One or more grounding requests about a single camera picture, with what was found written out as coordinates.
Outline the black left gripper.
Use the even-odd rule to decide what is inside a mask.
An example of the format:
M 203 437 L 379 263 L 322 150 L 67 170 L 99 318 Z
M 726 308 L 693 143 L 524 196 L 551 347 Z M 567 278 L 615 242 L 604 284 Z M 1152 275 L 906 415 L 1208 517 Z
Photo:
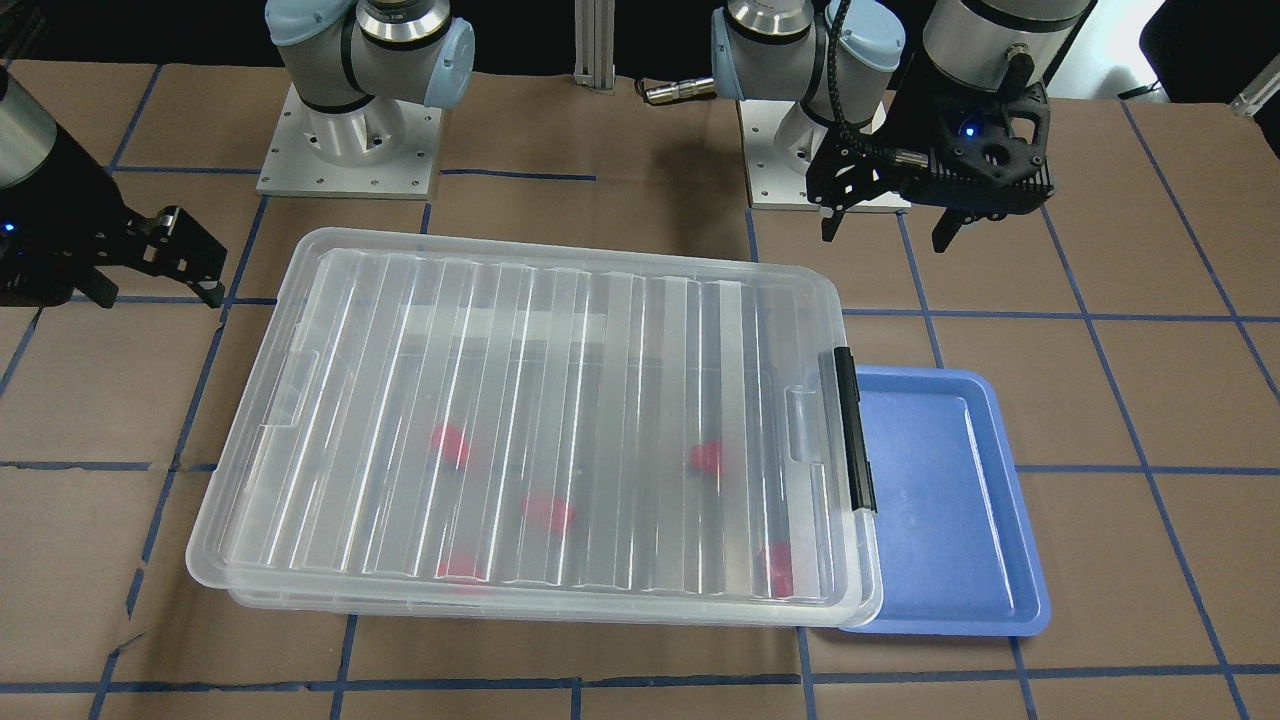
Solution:
M 1033 65 L 1000 65 L 995 88 L 973 88 L 934 65 L 911 65 L 873 135 L 836 131 L 806 172 L 832 243 L 861 201 L 895 192 L 946 208 L 932 229 L 946 252 L 977 217 L 1028 214 L 1055 193 L 1047 154 L 1050 105 Z

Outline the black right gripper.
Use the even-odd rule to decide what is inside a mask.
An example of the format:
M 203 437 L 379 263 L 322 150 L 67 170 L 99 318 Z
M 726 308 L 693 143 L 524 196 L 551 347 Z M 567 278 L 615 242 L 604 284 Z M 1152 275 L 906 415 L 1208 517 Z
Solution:
M 209 307 L 224 304 L 227 249 L 183 208 L 136 215 L 63 127 L 47 156 L 1 200 L 5 307 L 55 307 L 81 293 L 111 309 L 119 287 L 100 269 L 120 264 L 182 283 Z

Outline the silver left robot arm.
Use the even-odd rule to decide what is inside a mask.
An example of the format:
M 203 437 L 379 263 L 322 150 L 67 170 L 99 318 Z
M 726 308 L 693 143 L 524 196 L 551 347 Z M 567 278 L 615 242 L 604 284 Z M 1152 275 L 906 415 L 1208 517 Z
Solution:
M 1039 210 L 1055 192 L 1044 74 L 1085 1 L 937 1 L 913 44 L 879 1 L 726 1 L 710 20 L 716 92 L 790 101 L 824 131 L 806 200 L 832 241 L 858 204 L 896 193 L 961 228 Z

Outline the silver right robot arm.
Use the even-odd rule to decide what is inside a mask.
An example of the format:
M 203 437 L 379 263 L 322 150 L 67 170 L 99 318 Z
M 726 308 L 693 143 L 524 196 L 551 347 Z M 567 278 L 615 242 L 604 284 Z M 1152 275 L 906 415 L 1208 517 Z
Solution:
M 339 167 L 388 159 L 399 105 L 454 108 L 475 33 L 447 1 L 269 1 L 265 20 L 308 124 L 314 155 Z M 3 305 L 55 307 L 119 295 L 108 266 L 173 279 L 210 307 L 227 249 L 191 214 L 131 209 L 110 174 L 12 74 L 3 74 Z

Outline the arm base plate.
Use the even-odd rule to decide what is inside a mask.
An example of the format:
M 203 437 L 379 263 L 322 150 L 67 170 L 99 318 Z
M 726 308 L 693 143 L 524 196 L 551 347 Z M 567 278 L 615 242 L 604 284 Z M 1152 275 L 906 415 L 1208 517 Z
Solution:
M 826 128 L 799 102 L 744 100 L 737 104 L 749 204 L 759 210 L 815 211 L 806 172 Z
M 289 88 L 256 190 L 269 197 L 426 201 L 443 118 L 439 108 L 388 97 L 325 114 Z

